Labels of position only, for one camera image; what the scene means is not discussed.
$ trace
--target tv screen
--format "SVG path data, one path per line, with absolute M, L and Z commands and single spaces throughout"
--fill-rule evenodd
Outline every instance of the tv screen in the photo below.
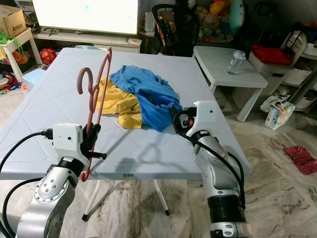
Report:
M 33 6 L 43 27 L 137 33 L 138 0 L 33 0 Z

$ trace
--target tiled floor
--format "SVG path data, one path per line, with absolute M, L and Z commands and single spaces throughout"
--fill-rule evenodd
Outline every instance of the tiled floor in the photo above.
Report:
M 16 99 L 6 97 L 11 103 L 0 96 L 1 106 L 18 104 L 24 96 L 17 92 Z M 239 122 L 232 102 L 221 100 L 226 119 L 253 168 L 245 184 L 245 213 L 255 237 L 317 238 L 317 173 L 303 175 L 283 151 L 302 145 L 317 158 L 317 116 L 294 113 L 285 125 L 273 131 L 264 126 L 264 113 L 251 113 L 246 122 Z M 1 116 L 0 128 L 7 115 Z M 0 181 L 0 204 L 16 183 Z M 95 184 L 78 184 L 61 237 L 209 237 L 208 206 L 200 181 L 159 181 L 170 216 L 163 211 L 153 181 L 103 181 L 90 220 L 85 223 L 82 212 Z M 13 195 L 8 213 L 21 215 L 31 197 L 32 184 L 21 188 Z

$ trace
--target blue cloth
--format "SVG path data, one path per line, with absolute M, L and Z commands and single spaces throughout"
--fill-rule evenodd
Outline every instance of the blue cloth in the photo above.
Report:
M 172 123 L 170 106 L 182 110 L 178 96 L 168 82 L 148 69 L 123 65 L 119 71 L 110 75 L 110 80 L 116 87 L 136 96 L 143 124 L 159 132 Z

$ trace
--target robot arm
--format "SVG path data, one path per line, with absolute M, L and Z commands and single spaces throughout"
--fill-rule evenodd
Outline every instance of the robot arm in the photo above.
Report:
M 60 160 L 36 185 L 33 199 L 23 213 L 17 228 L 17 238 L 59 237 L 65 212 L 75 197 L 81 172 L 89 166 L 89 158 L 106 158 L 106 154 L 91 152 L 99 124 L 89 134 L 76 124 L 56 124 L 52 130 L 53 146 Z
M 173 125 L 176 132 L 189 139 L 194 146 L 196 164 L 201 171 L 210 209 L 211 237 L 252 238 L 250 224 L 244 216 L 242 166 L 239 166 L 241 171 L 235 171 L 236 166 L 231 162 L 233 158 L 222 148 L 215 136 L 213 102 L 200 101 L 195 105 L 197 107 L 181 113 L 172 112 Z

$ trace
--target bottle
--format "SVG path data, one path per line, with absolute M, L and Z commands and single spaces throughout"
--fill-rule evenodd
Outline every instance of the bottle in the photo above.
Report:
M 240 64 L 246 59 L 245 53 L 243 51 L 236 50 L 233 53 L 233 59 L 230 62 L 228 74 L 235 75 L 239 72 Z

